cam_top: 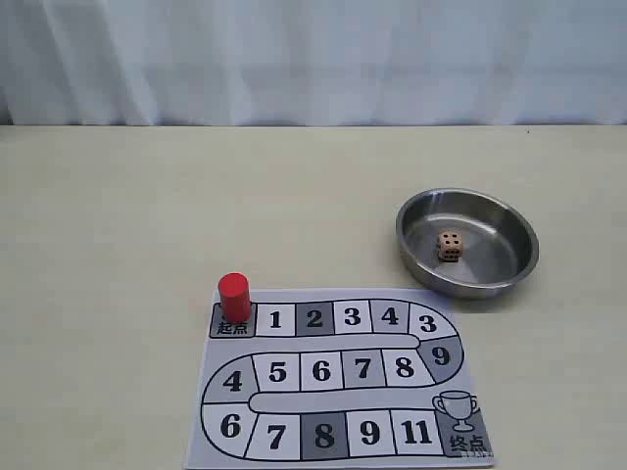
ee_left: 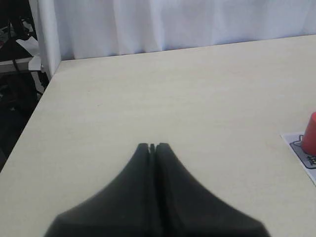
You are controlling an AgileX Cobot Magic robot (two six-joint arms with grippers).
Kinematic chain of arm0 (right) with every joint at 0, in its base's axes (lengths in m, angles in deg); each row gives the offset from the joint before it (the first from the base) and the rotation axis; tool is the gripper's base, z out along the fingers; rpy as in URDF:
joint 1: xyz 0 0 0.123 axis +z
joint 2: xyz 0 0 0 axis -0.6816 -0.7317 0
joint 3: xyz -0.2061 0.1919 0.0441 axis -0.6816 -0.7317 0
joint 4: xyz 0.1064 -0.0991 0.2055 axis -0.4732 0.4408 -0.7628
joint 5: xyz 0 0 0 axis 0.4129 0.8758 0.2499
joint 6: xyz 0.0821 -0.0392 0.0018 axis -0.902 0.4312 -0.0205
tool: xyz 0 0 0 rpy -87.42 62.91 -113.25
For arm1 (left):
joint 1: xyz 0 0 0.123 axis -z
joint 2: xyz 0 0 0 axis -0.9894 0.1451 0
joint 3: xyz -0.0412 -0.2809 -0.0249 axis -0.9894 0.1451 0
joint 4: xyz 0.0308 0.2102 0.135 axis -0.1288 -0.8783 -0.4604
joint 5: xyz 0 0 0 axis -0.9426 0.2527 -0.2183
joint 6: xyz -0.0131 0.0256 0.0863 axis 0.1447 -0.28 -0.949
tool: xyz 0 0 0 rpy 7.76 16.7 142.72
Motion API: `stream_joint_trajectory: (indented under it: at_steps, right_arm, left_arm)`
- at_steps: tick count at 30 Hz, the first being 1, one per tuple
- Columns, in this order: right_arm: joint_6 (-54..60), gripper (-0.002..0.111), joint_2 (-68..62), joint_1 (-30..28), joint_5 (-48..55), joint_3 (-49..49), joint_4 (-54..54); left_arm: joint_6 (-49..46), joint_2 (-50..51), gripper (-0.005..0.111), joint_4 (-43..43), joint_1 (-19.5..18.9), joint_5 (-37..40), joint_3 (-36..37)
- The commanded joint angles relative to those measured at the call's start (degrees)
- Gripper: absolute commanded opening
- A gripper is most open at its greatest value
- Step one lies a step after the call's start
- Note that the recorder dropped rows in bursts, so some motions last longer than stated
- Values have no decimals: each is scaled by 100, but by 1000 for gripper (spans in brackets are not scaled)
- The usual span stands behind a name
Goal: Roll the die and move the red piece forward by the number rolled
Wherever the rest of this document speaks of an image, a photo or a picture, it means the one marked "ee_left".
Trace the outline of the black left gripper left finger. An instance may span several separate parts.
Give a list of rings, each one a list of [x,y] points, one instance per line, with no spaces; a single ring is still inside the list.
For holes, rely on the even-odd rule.
[[[154,237],[156,197],[148,144],[119,175],[83,203],[59,214],[47,237]]]

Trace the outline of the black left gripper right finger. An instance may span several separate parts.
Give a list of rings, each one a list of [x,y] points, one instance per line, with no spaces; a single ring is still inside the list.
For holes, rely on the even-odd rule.
[[[155,185],[167,237],[268,237],[260,221],[205,188],[167,143],[155,152]]]

